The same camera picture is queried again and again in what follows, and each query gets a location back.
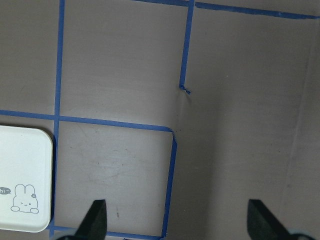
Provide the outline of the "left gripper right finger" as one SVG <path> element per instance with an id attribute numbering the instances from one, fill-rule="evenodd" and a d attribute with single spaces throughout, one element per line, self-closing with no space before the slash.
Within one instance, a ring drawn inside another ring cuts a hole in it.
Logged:
<path id="1" fill-rule="evenodd" d="M 304 233 L 290 233 L 259 199 L 249 199 L 246 228 L 251 240 L 314 240 Z"/>

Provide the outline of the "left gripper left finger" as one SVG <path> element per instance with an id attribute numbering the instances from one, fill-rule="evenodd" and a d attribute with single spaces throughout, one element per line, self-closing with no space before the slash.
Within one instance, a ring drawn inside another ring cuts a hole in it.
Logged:
<path id="1" fill-rule="evenodd" d="M 104 240 L 107 234 L 105 199 L 94 200 L 81 224 L 73 234 L 54 237 L 54 240 Z"/>

